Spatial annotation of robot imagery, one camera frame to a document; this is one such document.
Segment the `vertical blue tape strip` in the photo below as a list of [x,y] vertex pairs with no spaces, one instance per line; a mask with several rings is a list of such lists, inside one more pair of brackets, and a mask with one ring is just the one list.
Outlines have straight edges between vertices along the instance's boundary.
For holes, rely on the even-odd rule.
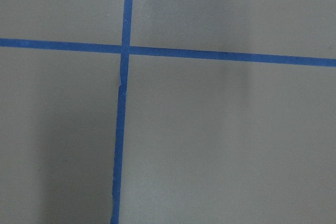
[[121,179],[122,179],[122,160],[123,160],[123,141],[125,112],[127,100],[127,85],[129,71],[129,54],[131,40],[133,0],[124,0],[122,44],[120,58],[120,83],[118,89],[117,118],[115,128],[114,164],[112,180],[112,214],[110,223],[119,223]]

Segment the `horizontal blue tape strip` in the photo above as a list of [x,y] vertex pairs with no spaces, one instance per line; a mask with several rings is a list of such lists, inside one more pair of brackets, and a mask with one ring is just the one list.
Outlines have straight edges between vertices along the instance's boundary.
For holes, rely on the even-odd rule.
[[[101,52],[111,54],[122,53],[122,47],[119,45],[10,39],[10,38],[1,38],[1,46],[14,47],[14,48],[44,49],[44,50]],[[168,48],[153,48],[153,47],[138,47],[138,46],[131,46],[129,49],[129,53],[132,55],[141,55],[141,56],[161,56],[161,57],[177,57],[177,58],[279,63],[279,64],[302,65],[302,66],[335,67],[335,59],[314,58],[314,57],[247,54],[239,52],[221,52],[221,51],[198,51],[189,49],[168,49]]]

